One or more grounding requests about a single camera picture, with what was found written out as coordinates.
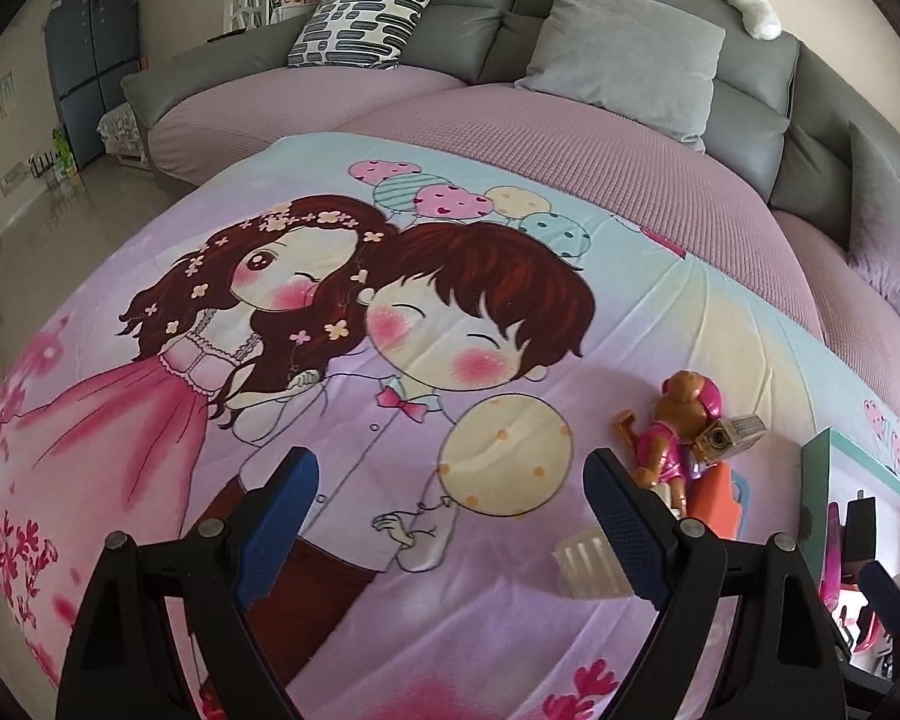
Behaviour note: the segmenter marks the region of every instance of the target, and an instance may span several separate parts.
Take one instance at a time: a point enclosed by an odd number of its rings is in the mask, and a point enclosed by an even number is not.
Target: blue balloon
[[[520,220],[519,229],[567,260],[590,249],[590,234],[576,221],[559,214],[527,215]]]

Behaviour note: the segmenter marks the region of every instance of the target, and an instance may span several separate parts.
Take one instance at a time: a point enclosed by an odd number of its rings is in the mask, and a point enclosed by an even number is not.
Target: pink bow tie
[[[423,418],[427,415],[427,407],[425,405],[422,403],[410,403],[408,400],[400,400],[400,396],[396,394],[396,389],[392,386],[385,386],[382,391],[378,392],[377,405],[384,409],[399,409],[414,422],[423,422]]]

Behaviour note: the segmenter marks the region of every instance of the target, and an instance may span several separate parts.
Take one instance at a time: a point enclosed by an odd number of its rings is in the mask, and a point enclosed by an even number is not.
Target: orange toy
[[[733,472],[726,463],[715,466],[696,480],[690,493],[688,514],[706,523],[718,538],[737,538],[744,509],[733,499]]]

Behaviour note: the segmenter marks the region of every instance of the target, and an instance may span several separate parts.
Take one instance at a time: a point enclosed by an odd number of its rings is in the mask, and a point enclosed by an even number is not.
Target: gray cushion
[[[703,151],[724,35],[652,0],[554,0],[517,86],[597,105]]]
[[[516,0],[514,12],[546,18],[553,0]],[[787,116],[790,83],[797,62],[797,39],[784,33],[776,40],[754,40],[740,13],[722,0],[656,0],[692,13],[727,30],[717,78]]]
[[[850,245],[850,168],[799,124],[792,124],[770,205]]]
[[[400,55],[400,64],[477,83],[499,28],[500,11],[495,8],[428,7]]]
[[[710,119],[703,133],[706,153],[726,165],[767,200],[783,153],[786,119],[749,95],[713,81]]]
[[[900,315],[900,177],[854,122],[850,267]]]
[[[845,165],[850,165],[850,129],[847,124],[851,120],[856,122],[879,146],[900,176],[900,133],[837,71],[802,43],[794,78],[791,118]]]

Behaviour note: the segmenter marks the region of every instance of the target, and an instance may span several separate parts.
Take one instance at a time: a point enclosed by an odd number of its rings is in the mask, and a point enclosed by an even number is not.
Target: blue cabinet
[[[136,1],[58,1],[44,37],[56,111],[83,167],[103,153],[97,125],[124,102],[120,81],[139,70]]]

